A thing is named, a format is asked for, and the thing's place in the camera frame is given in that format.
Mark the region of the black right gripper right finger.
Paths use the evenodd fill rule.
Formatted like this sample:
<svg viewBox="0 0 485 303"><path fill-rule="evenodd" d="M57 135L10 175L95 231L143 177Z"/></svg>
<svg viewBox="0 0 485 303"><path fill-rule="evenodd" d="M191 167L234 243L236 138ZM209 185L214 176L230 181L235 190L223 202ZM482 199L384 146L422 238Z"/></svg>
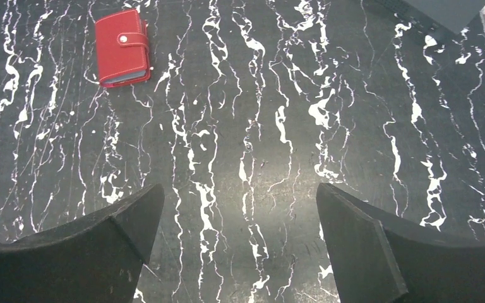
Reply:
<svg viewBox="0 0 485 303"><path fill-rule="evenodd" d="M485 302L485 241L422 227L328 183L316 204L342 302Z"/></svg>

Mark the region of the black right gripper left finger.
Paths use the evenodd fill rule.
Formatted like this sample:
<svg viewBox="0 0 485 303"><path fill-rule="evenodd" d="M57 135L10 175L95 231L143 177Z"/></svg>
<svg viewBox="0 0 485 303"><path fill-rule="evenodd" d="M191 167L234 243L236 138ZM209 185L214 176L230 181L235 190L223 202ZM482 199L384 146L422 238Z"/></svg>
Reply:
<svg viewBox="0 0 485 303"><path fill-rule="evenodd" d="M131 302L164 206L160 184L0 244L0 302Z"/></svg>

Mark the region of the red leather card holder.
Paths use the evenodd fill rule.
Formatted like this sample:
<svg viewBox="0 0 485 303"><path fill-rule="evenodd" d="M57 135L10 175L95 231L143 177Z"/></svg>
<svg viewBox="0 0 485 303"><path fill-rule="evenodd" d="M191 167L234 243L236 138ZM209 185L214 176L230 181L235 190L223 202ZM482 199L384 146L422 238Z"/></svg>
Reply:
<svg viewBox="0 0 485 303"><path fill-rule="evenodd" d="M147 24L136 9L97 20L95 46L100 86L113 88L150 79Z"/></svg>

